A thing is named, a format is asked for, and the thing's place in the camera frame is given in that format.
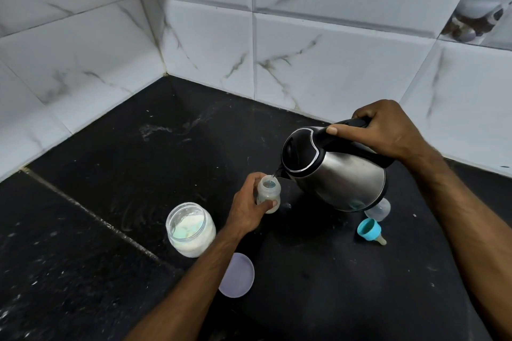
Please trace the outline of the person's right forearm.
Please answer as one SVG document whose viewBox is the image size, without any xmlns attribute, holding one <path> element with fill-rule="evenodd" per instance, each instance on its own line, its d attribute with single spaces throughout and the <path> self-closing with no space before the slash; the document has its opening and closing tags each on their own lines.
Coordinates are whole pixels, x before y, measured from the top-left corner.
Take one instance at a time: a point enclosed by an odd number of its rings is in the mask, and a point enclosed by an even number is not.
<svg viewBox="0 0 512 341">
<path fill-rule="evenodd" d="M 400 161 L 442 227 L 464 286 L 488 332 L 512 341 L 512 228 L 430 146 Z"/>
</svg>

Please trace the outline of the clear baby bottle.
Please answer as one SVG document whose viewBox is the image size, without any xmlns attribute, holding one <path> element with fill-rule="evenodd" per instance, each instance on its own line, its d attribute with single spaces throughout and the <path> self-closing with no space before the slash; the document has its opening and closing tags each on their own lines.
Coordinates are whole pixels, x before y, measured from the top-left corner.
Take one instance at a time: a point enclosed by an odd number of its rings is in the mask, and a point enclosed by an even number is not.
<svg viewBox="0 0 512 341">
<path fill-rule="evenodd" d="M 277 177 L 272 175 L 264 176 L 257 187 L 257 197 L 256 204 L 261 204 L 262 202 L 266 202 L 267 200 L 275 201 L 275 205 L 273 208 L 266 211 L 266 214 L 275 213 L 281 204 L 281 185 L 278 182 Z"/>
</svg>

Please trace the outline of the person's right hand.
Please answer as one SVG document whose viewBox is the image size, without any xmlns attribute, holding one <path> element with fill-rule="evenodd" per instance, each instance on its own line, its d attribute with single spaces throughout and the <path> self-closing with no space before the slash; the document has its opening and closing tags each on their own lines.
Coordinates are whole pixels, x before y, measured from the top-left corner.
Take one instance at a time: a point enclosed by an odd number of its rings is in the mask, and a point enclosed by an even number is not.
<svg viewBox="0 0 512 341">
<path fill-rule="evenodd" d="M 394 100 L 378 100 L 357 109 L 352 116 L 352 119 L 363 118 L 369 118 L 370 123 L 365 128 L 360 127 L 360 137 L 343 137 L 344 139 L 363 144 L 403 163 L 435 153 Z"/>
</svg>

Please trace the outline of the glass jar of milk powder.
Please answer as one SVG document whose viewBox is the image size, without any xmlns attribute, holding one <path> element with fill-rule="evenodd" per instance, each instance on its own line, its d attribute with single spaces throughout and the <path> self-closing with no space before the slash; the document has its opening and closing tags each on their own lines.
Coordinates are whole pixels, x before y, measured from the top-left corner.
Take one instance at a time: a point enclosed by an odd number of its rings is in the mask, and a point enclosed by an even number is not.
<svg viewBox="0 0 512 341">
<path fill-rule="evenodd" d="M 198 258 L 214 241 L 217 230 L 208 211 L 194 202 L 176 206 L 165 222 L 171 245 L 187 258 Z"/>
</svg>

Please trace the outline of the person's left forearm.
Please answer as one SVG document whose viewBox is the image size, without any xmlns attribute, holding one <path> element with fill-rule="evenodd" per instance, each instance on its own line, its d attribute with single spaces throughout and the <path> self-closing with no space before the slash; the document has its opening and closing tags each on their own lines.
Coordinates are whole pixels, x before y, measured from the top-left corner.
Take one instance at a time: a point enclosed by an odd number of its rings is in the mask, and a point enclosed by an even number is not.
<svg viewBox="0 0 512 341">
<path fill-rule="evenodd" d="M 196 341 L 234 251 L 248 233 L 228 223 L 168 296 L 129 332 L 124 341 Z"/>
</svg>

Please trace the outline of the stainless steel electric kettle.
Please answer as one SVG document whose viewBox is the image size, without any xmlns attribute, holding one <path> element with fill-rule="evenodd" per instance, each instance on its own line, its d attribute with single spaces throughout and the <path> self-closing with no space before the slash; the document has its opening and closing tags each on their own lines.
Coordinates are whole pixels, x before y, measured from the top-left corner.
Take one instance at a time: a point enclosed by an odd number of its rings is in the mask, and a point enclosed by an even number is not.
<svg viewBox="0 0 512 341">
<path fill-rule="evenodd" d="M 336 210 L 362 212 L 375 207 L 387 191 L 393 158 L 327 133 L 327 127 L 303 127 L 289 135 L 276 175 L 294 181 Z"/>
</svg>

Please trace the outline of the teal scoop in jar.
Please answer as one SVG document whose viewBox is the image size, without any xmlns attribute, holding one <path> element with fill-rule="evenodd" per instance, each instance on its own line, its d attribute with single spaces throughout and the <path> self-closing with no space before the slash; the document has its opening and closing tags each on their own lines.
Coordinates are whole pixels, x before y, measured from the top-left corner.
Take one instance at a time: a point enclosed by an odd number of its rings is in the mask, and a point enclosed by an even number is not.
<svg viewBox="0 0 512 341">
<path fill-rule="evenodd" d="M 183 219 L 174 227 L 172 237 L 175 240 L 186 240 L 194 236 L 202 227 L 203 222 L 194 216 Z"/>
</svg>

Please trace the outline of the person's left hand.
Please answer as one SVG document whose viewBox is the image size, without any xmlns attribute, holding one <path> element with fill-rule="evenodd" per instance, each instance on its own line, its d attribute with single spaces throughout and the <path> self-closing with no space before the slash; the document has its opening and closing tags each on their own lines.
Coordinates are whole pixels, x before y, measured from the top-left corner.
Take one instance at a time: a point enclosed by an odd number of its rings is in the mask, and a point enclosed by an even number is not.
<svg viewBox="0 0 512 341">
<path fill-rule="evenodd" d="M 262 172 L 249 174 L 240 190 L 234 195 L 225 229 L 241 240 L 255 230 L 265 215 L 257 211 L 255 194 L 260 180 L 266 176 Z"/>
</svg>

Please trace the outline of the clear bottle cap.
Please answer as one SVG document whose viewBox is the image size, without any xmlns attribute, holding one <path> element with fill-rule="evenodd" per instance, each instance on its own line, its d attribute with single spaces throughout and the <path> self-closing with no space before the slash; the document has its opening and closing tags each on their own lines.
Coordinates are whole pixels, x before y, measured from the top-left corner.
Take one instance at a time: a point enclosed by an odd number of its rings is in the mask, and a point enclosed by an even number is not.
<svg viewBox="0 0 512 341">
<path fill-rule="evenodd" d="M 382 198 L 381 201 L 374 207 L 364 211 L 367 218 L 374 219 L 376 222 L 381 222 L 387 218 L 391 210 L 391 204 L 386 198 Z"/>
</svg>

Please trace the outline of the lilac plastic jar lid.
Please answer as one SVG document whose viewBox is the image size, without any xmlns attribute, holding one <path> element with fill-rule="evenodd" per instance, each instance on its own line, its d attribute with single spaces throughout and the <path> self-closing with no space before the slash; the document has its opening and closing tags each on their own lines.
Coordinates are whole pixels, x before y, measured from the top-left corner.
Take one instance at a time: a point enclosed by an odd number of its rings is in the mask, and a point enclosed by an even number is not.
<svg viewBox="0 0 512 341">
<path fill-rule="evenodd" d="M 221 280 L 219 291 L 227 298 L 241 298 L 252 288 L 254 277 L 252 261 L 244 254 L 234 253 Z"/>
</svg>

